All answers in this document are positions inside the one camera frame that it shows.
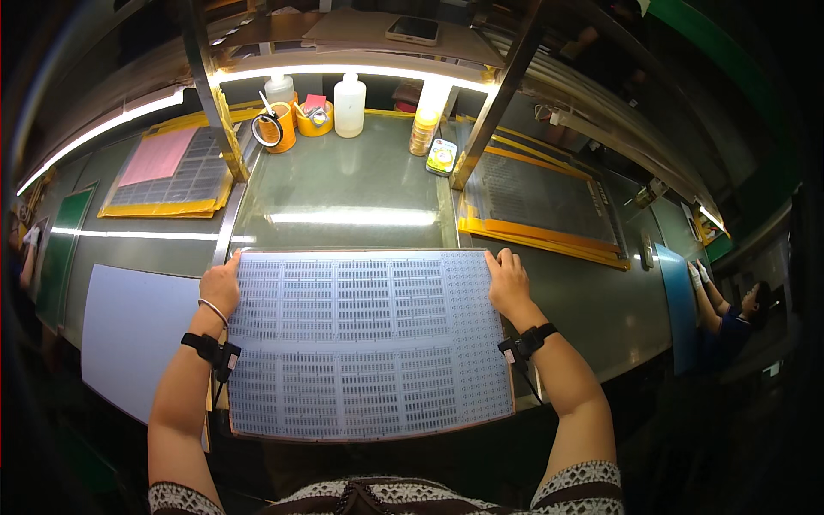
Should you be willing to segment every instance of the stencil screen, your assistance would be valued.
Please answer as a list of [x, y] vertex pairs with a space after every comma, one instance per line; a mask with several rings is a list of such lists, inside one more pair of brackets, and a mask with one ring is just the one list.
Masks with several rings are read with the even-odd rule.
[[369, 440], [513, 412], [482, 250], [246, 252], [234, 433]]

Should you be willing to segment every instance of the white board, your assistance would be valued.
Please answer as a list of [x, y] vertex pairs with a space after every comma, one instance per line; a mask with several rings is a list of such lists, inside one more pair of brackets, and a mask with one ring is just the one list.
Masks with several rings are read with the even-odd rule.
[[148, 424], [157, 382], [198, 296], [199, 279], [95, 265], [83, 318], [83, 382]]

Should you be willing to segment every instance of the worker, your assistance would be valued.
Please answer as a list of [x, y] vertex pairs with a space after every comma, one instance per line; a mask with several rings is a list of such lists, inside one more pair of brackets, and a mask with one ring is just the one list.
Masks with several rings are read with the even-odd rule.
[[699, 370], [720, 372], [738, 356], [752, 331], [761, 330], [766, 325], [772, 291], [766, 281], [757, 282], [744, 296], [741, 309], [738, 309], [721, 297], [699, 260], [695, 260], [695, 266], [689, 261], [686, 265], [704, 333], [698, 353]]
[[[241, 253], [212, 267], [200, 279], [203, 303], [189, 325], [194, 335], [218, 338], [240, 299], [236, 272]], [[489, 300], [515, 329], [548, 325], [530, 299], [529, 279], [517, 254], [486, 252], [492, 276]], [[534, 513], [622, 513], [620, 476], [610, 406], [595, 374], [558, 332], [532, 355], [546, 394], [558, 414], [558, 429], [546, 473], [531, 502]], [[148, 428], [149, 503], [155, 515], [223, 513], [200, 444], [209, 362], [181, 345], [157, 384]], [[547, 428], [547, 437], [552, 428]], [[518, 513], [456, 494], [420, 479], [368, 477], [308, 485], [261, 513]]]
[[33, 227], [20, 241], [21, 224], [15, 215], [9, 232], [9, 274], [12, 285], [12, 305], [17, 313], [23, 330], [32, 341], [40, 339], [42, 331], [40, 321], [35, 314], [35, 304], [29, 298], [31, 279], [37, 262], [37, 249], [40, 245], [40, 228]]
[[[641, 18], [641, 6], [637, 0], [611, 2], [610, 16], [643, 46], [647, 45], [647, 32]], [[561, 50], [570, 59], [569, 66], [612, 91], [621, 99], [637, 105], [632, 98], [634, 90], [646, 80], [646, 73], [639, 69], [635, 59], [621, 46], [601, 36], [595, 27], [589, 26]], [[542, 118], [548, 120], [550, 115]], [[578, 132], [564, 125], [551, 125], [545, 140], [568, 150], [572, 149]]]

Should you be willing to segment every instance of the plastic squeeze bottle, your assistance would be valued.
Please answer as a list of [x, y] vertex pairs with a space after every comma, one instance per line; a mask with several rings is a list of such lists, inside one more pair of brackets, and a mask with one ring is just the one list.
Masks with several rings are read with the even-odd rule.
[[263, 85], [266, 91], [266, 100], [273, 104], [275, 102], [291, 102], [295, 95], [295, 87], [289, 75], [273, 75]]
[[344, 80], [335, 84], [335, 132], [341, 138], [354, 138], [363, 130], [363, 107], [366, 104], [366, 84], [357, 73], [344, 73]]

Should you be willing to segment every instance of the black hair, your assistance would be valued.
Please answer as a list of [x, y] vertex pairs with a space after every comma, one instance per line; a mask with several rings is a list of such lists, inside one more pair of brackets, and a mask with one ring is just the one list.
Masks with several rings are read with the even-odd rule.
[[749, 321], [752, 324], [752, 329], [762, 330], [767, 325], [767, 316], [770, 314], [770, 307], [772, 306], [772, 288], [766, 281], [758, 281], [756, 304], [758, 304], [758, 310], [752, 313]]

